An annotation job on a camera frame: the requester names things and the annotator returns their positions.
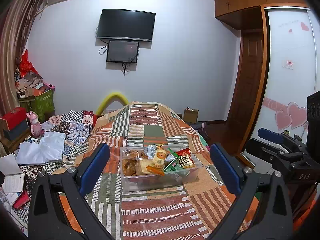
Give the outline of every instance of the wooden side table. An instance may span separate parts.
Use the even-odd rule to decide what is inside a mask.
[[[7,138],[1,134],[0,141],[6,151],[7,154],[13,153],[16,149],[19,148],[20,143],[22,143],[28,135],[31,136],[31,129],[28,127],[19,137],[17,137],[14,141],[9,141]]]

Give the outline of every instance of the green storage bin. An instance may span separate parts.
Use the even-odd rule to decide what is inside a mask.
[[[20,105],[24,107],[27,112],[33,111],[38,115],[40,123],[45,121],[45,113],[52,113],[54,111],[53,91],[51,89],[39,96],[21,98],[19,101]]]

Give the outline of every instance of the bed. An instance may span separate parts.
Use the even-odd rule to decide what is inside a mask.
[[[133,102],[100,117],[76,154],[53,174],[79,165],[101,142],[109,145],[110,159],[94,190],[85,199],[116,240],[132,237],[204,239],[216,228],[235,199],[212,163],[207,143],[165,105]],[[197,180],[176,187],[123,194],[120,147],[159,143],[183,143],[189,147],[203,164]],[[71,226],[81,232],[63,193],[60,199]],[[257,205],[254,198],[239,231],[247,229]]]

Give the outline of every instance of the metal screw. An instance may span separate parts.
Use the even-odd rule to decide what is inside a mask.
[[[281,172],[280,172],[280,171],[275,171],[275,175],[276,175],[277,177],[281,177]]]
[[[76,167],[69,167],[68,169],[67,169],[67,172],[69,172],[69,173],[74,173],[76,171]]]
[[[245,168],[243,169],[243,171],[244,171],[245,173],[252,173],[252,169],[251,169],[250,167],[245,167]]]
[[[43,177],[45,175],[45,171],[39,171],[38,176]]]

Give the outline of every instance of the television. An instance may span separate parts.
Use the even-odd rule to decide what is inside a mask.
[[[137,63],[139,42],[109,41],[107,62]]]
[[[151,12],[103,9],[97,38],[152,41],[155,19]]]

